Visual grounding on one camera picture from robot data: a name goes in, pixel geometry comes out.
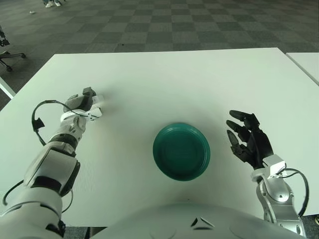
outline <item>chair leg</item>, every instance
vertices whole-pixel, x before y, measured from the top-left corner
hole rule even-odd
[[[1,59],[0,59],[0,64],[2,64],[4,67],[8,67],[9,65],[7,65],[4,61],[2,61]]]
[[[0,54],[0,59],[5,59],[5,58],[13,58],[20,56],[21,58],[25,58],[26,55],[24,53],[17,53],[17,54]]]

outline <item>green bowl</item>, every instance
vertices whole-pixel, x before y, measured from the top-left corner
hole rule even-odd
[[[174,123],[156,136],[153,156],[165,175],[178,181],[189,181],[206,170],[210,149],[198,129],[185,123]]]

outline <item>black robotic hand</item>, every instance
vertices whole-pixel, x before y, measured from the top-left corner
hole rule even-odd
[[[240,126],[233,121],[226,121],[227,125],[238,133],[240,140],[247,143],[247,146],[239,145],[234,133],[227,130],[231,150],[240,160],[248,162],[254,169],[263,168],[263,159],[274,153],[267,135],[259,129],[259,122],[256,116],[240,111],[230,111],[229,114],[244,122],[244,126]]]

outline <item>office chair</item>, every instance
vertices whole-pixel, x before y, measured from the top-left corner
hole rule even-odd
[[[9,41],[6,39],[4,32],[2,31],[1,25],[0,25],[0,46],[7,46],[10,45]],[[13,57],[21,57],[26,58],[26,55],[24,53],[17,53],[17,54],[10,54],[8,51],[5,51],[4,53],[0,54],[0,63],[6,68],[7,71],[12,71],[12,67],[6,64],[2,59],[6,58],[13,58]]]

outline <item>robot forearm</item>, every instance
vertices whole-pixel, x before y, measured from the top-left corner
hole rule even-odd
[[[28,168],[23,191],[0,218],[1,238],[63,237],[62,197],[72,189],[80,169],[75,149],[86,122],[102,115],[95,104],[99,100],[87,88],[83,96],[73,96],[65,103],[71,110],[65,110],[59,129]]]
[[[258,182],[256,193],[263,206],[264,220],[305,237],[303,222],[294,207],[294,193],[280,175],[285,162],[275,154],[263,161],[265,168],[256,169],[252,180]]]

